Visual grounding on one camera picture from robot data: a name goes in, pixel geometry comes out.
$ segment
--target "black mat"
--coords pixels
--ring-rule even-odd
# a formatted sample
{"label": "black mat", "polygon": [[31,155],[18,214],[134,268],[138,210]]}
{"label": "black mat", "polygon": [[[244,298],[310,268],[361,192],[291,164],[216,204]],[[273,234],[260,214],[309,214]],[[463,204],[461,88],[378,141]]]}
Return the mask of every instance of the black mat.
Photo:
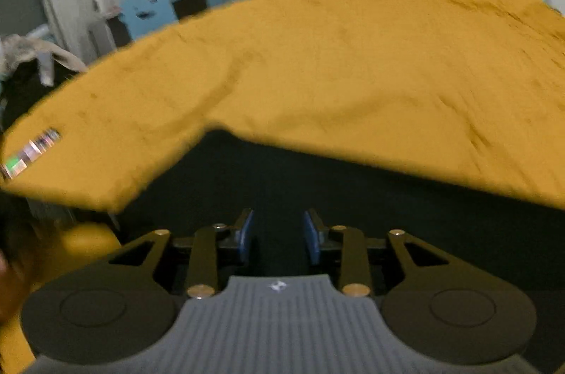
{"label": "black mat", "polygon": [[528,292],[539,324],[526,353],[542,372],[565,361],[565,212],[382,169],[208,133],[119,216],[129,240],[191,235],[256,210],[256,275],[308,272],[301,213],[370,237],[400,227]]}

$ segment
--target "brass screw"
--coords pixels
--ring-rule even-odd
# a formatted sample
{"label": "brass screw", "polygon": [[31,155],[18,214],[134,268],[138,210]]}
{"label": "brass screw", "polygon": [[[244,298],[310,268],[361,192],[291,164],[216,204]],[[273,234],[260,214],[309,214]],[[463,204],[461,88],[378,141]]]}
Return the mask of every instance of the brass screw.
{"label": "brass screw", "polygon": [[361,283],[350,283],[349,285],[345,285],[341,289],[341,292],[350,298],[364,298],[371,294],[371,288]]}
{"label": "brass screw", "polygon": [[209,285],[193,285],[186,293],[193,299],[205,299],[216,294],[216,290]]}

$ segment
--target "bolt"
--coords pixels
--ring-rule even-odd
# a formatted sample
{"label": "bolt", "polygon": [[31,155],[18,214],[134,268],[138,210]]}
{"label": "bolt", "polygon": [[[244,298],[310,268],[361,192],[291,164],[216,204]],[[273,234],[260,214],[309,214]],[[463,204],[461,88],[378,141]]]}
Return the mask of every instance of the bolt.
{"label": "bolt", "polygon": [[371,288],[361,283],[350,283],[349,285],[345,285],[341,289],[341,292],[350,298],[364,298],[371,294]]}
{"label": "bolt", "polygon": [[193,299],[205,299],[216,294],[216,290],[208,285],[193,285],[186,293]]}

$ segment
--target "gray ribbed plate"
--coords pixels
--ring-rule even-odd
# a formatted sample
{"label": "gray ribbed plate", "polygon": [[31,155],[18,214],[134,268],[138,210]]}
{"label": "gray ribbed plate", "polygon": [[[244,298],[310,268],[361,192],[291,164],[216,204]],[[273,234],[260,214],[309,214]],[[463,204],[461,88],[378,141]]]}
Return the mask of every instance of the gray ribbed plate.
{"label": "gray ribbed plate", "polygon": [[187,301],[154,346],[122,361],[73,366],[40,356],[27,374],[539,374],[520,356],[487,366],[436,362],[388,330],[374,301],[338,292],[327,275],[232,277]]}

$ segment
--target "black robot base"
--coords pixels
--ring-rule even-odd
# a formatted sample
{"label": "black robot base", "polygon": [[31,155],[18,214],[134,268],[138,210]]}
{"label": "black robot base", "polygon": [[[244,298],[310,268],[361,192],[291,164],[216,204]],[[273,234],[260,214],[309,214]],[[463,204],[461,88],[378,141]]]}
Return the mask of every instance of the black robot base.
{"label": "black robot base", "polygon": [[402,230],[366,238],[309,210],[312,275],[224,282],[249,261],[252,218],[152,232],[34,292],[26,373],[538,373],[520,356],[529,298]]}

